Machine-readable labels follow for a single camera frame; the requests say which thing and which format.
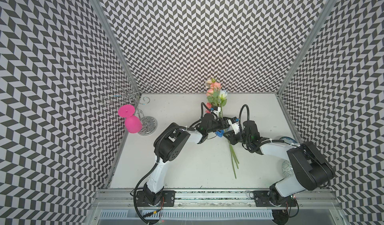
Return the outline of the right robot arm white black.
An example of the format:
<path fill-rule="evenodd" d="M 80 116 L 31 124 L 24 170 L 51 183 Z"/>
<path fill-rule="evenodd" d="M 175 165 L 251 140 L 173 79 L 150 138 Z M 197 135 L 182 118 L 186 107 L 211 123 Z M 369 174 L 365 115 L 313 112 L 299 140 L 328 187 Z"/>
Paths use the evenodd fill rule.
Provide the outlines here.
<path fill-rule="evenodd" d="M 250 120 L 250 111 L 246 104 L 241 107 L 238 123 L 238 132 L 224 133 L 230 144 L 240 142 L 250 153 L 283 159 L 288 161 L 293 169 L 292 175 L 272 184 L 267 192 L 255 192 L 255 200 L 267 199 L 273 207 L 291 205 L 293 195 L 327 187 L 336 176 L 335 169 L 313 142 L 289 143 L 282 139 L 260 136 L 256 123 Z"/>

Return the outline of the artificial rose bouquet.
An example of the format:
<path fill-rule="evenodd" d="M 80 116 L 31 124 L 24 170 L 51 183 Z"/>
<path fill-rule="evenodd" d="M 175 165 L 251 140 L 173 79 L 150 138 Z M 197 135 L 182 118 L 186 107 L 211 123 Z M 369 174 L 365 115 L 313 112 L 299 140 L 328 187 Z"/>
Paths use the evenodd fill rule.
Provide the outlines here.
<path fill-rule="evenodd" d="M 227 104 L 228 92 L 222 87 L 222 84 L 215 78 L 208 79 L 206 81 L 206 96 L 207 96 L 207 107 L 213 110 L 217 108 L 218 117 L 224 118 L 223 107 Z M 234 151 L 233 145 L 229 144 L 229 150 L 231 155 L 231 164 L 235 179 L 237 179 L 236 169 L 239 168 L 239 160 Z"/>

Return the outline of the blue tape dispenser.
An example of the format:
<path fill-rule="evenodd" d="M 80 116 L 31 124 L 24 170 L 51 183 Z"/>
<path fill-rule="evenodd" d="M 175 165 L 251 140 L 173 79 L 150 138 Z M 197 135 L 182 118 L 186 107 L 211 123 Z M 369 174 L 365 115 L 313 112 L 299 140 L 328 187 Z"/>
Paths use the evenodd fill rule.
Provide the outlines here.
<path fill-rule="evenodd" d="M 216 131 L 215 134 L 217 137 L 223 137 L 225 131 L 224 130 L 219 130 L 219 131 Z"/>

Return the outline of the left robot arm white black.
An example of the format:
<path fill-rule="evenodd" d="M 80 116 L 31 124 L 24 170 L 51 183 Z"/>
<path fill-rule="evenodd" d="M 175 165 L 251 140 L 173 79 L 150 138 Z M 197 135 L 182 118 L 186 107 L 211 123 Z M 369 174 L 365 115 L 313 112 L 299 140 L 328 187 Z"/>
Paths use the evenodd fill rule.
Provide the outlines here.
<path fill-rule="evenodd" d="M 132 196 L 136 207 L 160 205 L 165 196 L 165 178 L 168 168 L 181 153 L 186 143 L 202 144 L 211 133 L 229 129 L 238 121 L 236 117 L 225 117 L 221 108 L 208 108 L 201 103 L 201 116 L 191 126 L 171 123 L 154 142 L 156 161 L 134 188 Z"/>

